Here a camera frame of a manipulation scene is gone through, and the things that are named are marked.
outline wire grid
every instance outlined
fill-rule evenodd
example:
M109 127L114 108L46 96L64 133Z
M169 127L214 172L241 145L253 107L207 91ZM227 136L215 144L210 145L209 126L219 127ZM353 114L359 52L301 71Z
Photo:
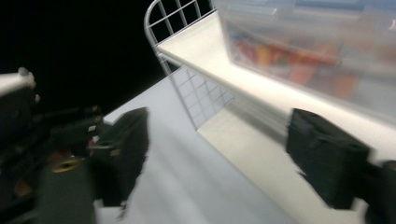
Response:
M154 0L145 15L148 42L177 91L195 129L233 100L233 95L201 74L157 50L167 38L214 12L210 0Z

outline metal wire rack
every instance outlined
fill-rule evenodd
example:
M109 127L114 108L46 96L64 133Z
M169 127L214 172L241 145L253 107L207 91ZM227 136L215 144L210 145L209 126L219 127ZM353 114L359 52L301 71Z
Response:
M210 0L154 0L145 15L145 34L169 76L192 124L198 129L233 100L233 94L157 50L167 38L189 28L216 9Z

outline black background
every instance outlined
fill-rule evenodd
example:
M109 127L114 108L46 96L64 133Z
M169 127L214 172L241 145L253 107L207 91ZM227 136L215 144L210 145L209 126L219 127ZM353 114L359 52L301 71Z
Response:
M38 111L99 105L111 112L164 78L144 34L150 3L1 0L0 74L31 71Z

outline white shelf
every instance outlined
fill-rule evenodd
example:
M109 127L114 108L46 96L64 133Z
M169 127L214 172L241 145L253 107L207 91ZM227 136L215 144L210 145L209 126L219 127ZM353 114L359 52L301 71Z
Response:
M237 100L203 125L198 133L276 204L302 224L361 224L365 203L355 201L353 211L333 210L298 174L298 167L286 153L284 144L264 129L250 125L254 116Z
M374 160L396 160L396 128L393 125L232 63L227 57L216 11L163 41L158 50L255 105L271 106L284 118L294 107L317 113L376 149Z

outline plastic storage container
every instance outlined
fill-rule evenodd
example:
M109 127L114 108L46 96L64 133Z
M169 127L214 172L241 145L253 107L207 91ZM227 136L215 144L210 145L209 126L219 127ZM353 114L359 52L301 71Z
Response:
M213 0L231 60L330 95L396 83L396 0Z

